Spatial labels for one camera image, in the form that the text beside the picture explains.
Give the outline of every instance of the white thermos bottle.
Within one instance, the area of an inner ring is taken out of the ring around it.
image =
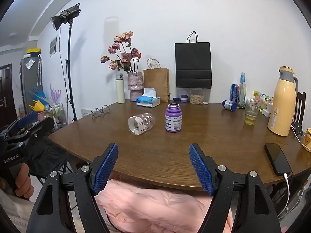
[[[125,103],[123,74],[116,75],[116,88],[118,95],[118,103]]]

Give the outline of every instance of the wooden table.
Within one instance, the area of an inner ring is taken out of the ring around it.
[[[189,160],[189,145],[198,143],[203,152],[232,172],[256,171],[264,184],[282,180],[276,176],[264,150],[265,143],[282,148],[294,175],[311,168],[311,153],[296,140],[292,130],[280,137],[267,128],[268,117],[259,114],[254,126],[244,123],[245,111],[230,112],[221,104],[192,105],[180,103],[182,129],[169,133],[164,128],[167,103],[154,108],[136,106],[126,100],[110,105],[110,112],[91,115],[74,122],[49,138],[63,149],[86,161],[101,155],[109,143],[119,147],[114,170],[137,180],[159,186],[202,190]],[[128,118],[150,112],[155,126],[141,135],[129,132]]]

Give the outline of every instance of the wall outlet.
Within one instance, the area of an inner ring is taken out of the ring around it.
[[[92,114],[92,110],[91,109],[81,109],[81,114],[82,114],[82,117],[88,116],[88,115]]]

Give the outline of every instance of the yellow container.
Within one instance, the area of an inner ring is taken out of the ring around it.
[[[279,72],[281,75],[274,91],[268,129],[280,136],[287,136],[295,111],[298,80],[290,67],[281,66]]]

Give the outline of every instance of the human hand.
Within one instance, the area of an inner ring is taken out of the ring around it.
[[[28,165],[21,163],[20,172],[15,179],[15,185],[17,187],[15,194],[18,197],[24,196],[25,198],[30,198],[34,194],[34,187],[31,185],[31,179],[28,174]],[[5,182],[2,179],[0,179],[0,188],[5,189]]]

